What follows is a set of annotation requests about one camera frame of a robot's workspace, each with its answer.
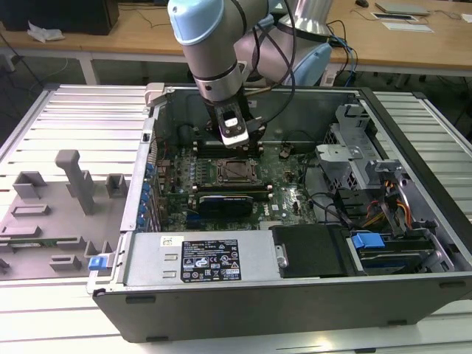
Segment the robotic arm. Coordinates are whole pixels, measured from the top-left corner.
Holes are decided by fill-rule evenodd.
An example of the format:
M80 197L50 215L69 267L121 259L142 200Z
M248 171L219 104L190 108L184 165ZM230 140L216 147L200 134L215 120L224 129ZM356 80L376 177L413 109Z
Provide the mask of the robotic arm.
M170 0L168 12L177 41L209 112L212 129L228 148L257 141L261 124L252 124L238 60L248 69L279 82L288 69L296 84L312 86L329 63L330 33L325 25L332 0L299 0L277 27L263 28L257 40L251 31L279 3L277 0ZM288 68L268 34L294 66ZM259 53L254 61L254 53ZM291 82L291 76L284 84Z

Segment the white paper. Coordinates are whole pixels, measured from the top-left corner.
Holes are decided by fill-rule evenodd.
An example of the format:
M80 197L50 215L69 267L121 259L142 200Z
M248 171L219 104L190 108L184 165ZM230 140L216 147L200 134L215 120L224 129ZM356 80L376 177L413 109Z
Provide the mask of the white paper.
M382 22L382 24L391 31L410 31L410 32L430 32L434 31L425 24L393 24Z
M46 43L46 41L59 41L60 39L64 39L62 32L60 29L44 29L38 26L35 26L31 22L28 21L29 30L27 31L28 35L33 37L35 40L40 41L42 43Z
M465 22L468 24L472 23L472 15L468 15L467 13L462 14L462 18L464 19Z

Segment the blue cable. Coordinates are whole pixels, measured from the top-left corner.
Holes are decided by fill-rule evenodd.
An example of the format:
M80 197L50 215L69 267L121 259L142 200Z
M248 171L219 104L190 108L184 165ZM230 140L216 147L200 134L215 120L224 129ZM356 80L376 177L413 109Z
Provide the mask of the blue cable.
M349 78L347 79L346 81L346 84L344 85L344 87L347 87L347 85L349 85L351 79L353 78L354 76L354 55L353 55L353 51L351 50L351 48L347 45L347 43L345 41L343 41L342 39L340 39L339 37L333 35L333 37L338 41L338 43L340 43L346 50L347 52L349 53L350 57L351 57L351 71L350 71L350 75L349 75Z

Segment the floor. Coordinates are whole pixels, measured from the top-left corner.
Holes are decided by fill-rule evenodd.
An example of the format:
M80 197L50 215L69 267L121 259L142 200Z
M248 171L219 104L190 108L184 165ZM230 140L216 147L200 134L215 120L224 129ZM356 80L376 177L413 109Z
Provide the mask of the floor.
M85 84L80 65L76 60L56 58L25 58L28 66L44 83ZM96 62L98 75L106 85L141 85L139 62L107 61ZM181 63L148 63L150 81L166 83L186 83L187 65ZM336 82L343 86L347 74L342 74ZM461 77L432 77L425 82L412 75L401 89L395 88L396 77L392 74L359 73L354 86L370 87L374 91L419 91L423 92L436 107L452 122L465 109L472 96L472 82L467 85ZM10 135L23 115L41 93L34 77L22 62L11 74L0 72L0 145ZM472 117L463 114L458 129L465 136L472 129Z

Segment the computer case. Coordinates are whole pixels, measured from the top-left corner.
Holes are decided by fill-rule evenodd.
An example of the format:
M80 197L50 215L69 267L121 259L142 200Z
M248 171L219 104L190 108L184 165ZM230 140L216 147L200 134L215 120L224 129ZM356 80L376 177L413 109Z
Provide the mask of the computer case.
M0 0L0 21L9 31L27 30L30 21L46 29L107 35L118 17L117 0Z

